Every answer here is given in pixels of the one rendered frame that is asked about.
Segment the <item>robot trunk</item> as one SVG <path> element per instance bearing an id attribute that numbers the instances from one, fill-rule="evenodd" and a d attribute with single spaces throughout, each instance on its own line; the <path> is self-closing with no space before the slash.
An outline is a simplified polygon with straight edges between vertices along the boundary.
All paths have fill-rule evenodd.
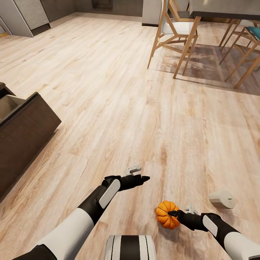
<path id="1" fill-rule="evenodd" d="M 157 260 L 150 235 L 110 235 L 103 260 Z"/>

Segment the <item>pumpkin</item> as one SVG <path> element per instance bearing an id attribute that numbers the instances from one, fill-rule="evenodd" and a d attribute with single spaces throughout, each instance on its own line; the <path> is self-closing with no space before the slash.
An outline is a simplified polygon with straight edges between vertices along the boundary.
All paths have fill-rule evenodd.
<path id="1" fill-rule="evenodd" d="M 168 214 L 170 211 L 178 211 L 179 208 L 174 202 L 164 201 L 158 205 L 156 209 L 157 219 L 161 223 L 162 227 L 169 228 L 171 230 L 177 228 L 180 222 L 177 217 Z"/>

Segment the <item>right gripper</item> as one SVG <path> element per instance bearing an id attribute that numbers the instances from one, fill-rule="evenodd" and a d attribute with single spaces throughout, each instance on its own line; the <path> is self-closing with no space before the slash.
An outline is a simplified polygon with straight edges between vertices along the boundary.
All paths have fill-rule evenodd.
<path id="1" fill-rule="evenodd" d="M 169 215 L 177 217 L 177 220 L 185 225 L 187 228 L 194 231 L 196 229 L 194 225 L 194 214 L 185 213 L 182 210 L 178 211 L 170 211 L 168 212 Z"/>

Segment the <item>pillar candle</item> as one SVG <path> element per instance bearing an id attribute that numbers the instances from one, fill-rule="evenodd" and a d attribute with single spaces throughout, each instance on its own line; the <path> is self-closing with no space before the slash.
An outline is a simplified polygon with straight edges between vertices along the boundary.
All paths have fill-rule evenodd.
<path id="1" fill-rule="evenodd" d="M 209 200 L 216 208 L 233 209 L 236 206 L 235 197 L 225 190 L 211 192 Z"/>

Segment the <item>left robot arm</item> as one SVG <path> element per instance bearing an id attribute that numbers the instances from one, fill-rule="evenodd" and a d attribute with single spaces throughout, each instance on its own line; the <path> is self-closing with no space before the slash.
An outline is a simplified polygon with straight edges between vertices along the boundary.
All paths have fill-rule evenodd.
<path id="1" fill-rule="evenodd" d="M 74 260 L 88 235 L 118 191 L 131 189 L 150 179 L 133 175 L 140 165 L 127 167 L 126 176 L 107 176 L 60 225 L 37 242 L 26 254 L 12 260 Z"/>

